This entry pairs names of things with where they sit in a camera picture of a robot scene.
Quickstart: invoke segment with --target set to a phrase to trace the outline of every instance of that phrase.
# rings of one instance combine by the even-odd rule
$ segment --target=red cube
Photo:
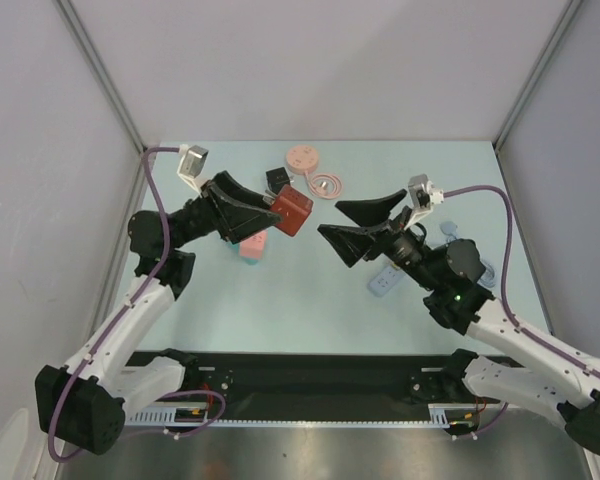
[[[283,217],[282,221],[276,224],[276,228],[293,237],[309,217],[312,208],[313,200],[291,185],[285,185],[280,190],[270,210],[281,214]]]

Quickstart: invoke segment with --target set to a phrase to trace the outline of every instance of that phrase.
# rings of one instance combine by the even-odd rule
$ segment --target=reflective metal surface
[[[82,456],[62,480],[579,480],[584,454],[564,432],[517,410],[478,441],[439,430],[212,428],[174,442],[158,434]]]

